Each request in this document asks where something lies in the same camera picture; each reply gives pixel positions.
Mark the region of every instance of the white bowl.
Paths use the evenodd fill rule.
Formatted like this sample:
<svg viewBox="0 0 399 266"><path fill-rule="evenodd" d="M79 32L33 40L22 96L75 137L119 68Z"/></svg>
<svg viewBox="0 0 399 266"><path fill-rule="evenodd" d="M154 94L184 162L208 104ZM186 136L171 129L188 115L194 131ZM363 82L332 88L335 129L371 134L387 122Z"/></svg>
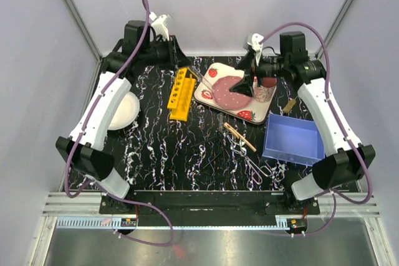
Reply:
<svg viewBox="0 0 399 266"><path fill-rule="evenodd" d="M128 92L119 104L108 130L119 130L133 123L140 110L136 95Z"/></svg>

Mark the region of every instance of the pink round lid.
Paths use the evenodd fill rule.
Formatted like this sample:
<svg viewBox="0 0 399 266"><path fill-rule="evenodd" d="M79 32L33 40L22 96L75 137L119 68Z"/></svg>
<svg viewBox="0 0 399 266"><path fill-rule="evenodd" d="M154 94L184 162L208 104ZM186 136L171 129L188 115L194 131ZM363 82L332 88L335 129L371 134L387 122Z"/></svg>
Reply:
<svg viewBox="0 0 399 266"><path fill-rule="evenodd" d="M275 77L264 77L262 78L262 85L264 87L275 87L277 84L277 78Z"/></svg>
<svg viewBox="0 0 399 266"><path fill-rule="evenodd" d="M225 76L214 83L213 98L219 106L226 110L239 110L249 104L251 97L229 91L241 79L238 76Z"/></svg>

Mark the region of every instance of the metal rod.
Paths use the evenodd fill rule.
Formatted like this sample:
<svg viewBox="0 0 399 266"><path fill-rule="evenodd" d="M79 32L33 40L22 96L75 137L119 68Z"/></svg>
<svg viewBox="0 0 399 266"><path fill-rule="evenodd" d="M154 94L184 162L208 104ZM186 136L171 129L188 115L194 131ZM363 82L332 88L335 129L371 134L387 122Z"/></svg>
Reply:
<svg viewBox="0 0 399 266"><path fill-rule="evenodd" d="M372 244L375 258L379 265L396 265L392 248L390 247L381 218L364 219L366 230Z"/></svg>
<svg viewBox="0 0 399 266"><path fill-rule="evenodd" d="M82 17L80 16L76 5L74 4L73 0L63 0L70 15L72 16L73 20L75 21L77 27L79 28L80 33L83 35L88 47L90 48L91 52L93 53L94 58L99 62L102 58L102 54L100 53L99 49L97 48L92 36L90 35L89 31L87 30L86 25L83 22Z"/></svg>
<svg viewBox="0 0 399 266"><path fill-rule="evenodd" d="M335 18L334 22L332 23L329 32L327 33L324 41L326 46L329 46L331 43L333 37L338 31L338 28L340 27L342 21L344 20L345 16L349 12L349 9L352 7L352 4L355 0L345 0L344 3L342 4L342 7L340 8L339 13L337 14L337 17ZM316 57L318 59L321 59L323 57L324 51L320 47L318 51L316 52Z"/></svg>
<svg viewBox="0 0 399 266"><path fill-rule="evenodd" d="M222 152L220 152L219 154L217 154L205 167L207 167L208 165L210 165L213 161L215 161L220 155L222 155L224 153L224 150Z"/></svg>
<svg viewBox="0 0 399 266"><path fill-rule="evenodd" d="M45 265L56 222L56 217L42 217L40 233L37 236L37 243L29 259L29 265Z"/></svg>
<svg viewBox="0 0 399 266"><path fill-rule="evenodd" d="M207 140L203 140L199 143L196 143L195 145L192 145L191 147L194 148L195 146L200 146L200 145L203 145L204 143L209 143L210 141L217 140L218 138L220 138L220 136L216 135L214 137L208 138Z"/></svg>

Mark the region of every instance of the red strawberry print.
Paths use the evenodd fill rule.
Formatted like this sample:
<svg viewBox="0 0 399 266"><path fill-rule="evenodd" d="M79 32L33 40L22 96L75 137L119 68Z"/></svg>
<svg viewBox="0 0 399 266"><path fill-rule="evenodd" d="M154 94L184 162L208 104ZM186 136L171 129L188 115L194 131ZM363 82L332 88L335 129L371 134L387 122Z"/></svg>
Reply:
<svg viewBox="0 0 399 266"><path fill-rule="evenodd" d="M213 99L212 93L211 93L209 90L203 90L203 91L201 92L201 96L202 96L203 98L205 98L205 99L208 99L208 100L212 100L212 99Z"/></svg>
<svg viewBox="0 0 399 266"><path fill-rule="evenodd" d="M209 72L208 72L209 76L216 77L216 75L218 74L218 70L216 68L210 68Z"/></svg>
<svg viewBox="0 0 399 266"><path fill-rule="evenodd" d="M239 113L237 113L237 116L249 121L255 119L255 113L253 113L251 110L242 110Z"/></svg>

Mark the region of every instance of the blue plastic box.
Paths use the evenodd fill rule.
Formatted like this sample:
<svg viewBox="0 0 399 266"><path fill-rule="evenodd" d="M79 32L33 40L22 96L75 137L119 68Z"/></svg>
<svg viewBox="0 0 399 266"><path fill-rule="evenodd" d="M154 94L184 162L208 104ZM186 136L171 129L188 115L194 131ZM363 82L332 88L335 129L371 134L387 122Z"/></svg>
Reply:
<svg viewBox="0 0 399 266"><path fill-rule="evenodd" d="M313 165L324 158L324 146L314 121L270 114L263 157Z"/></svg>

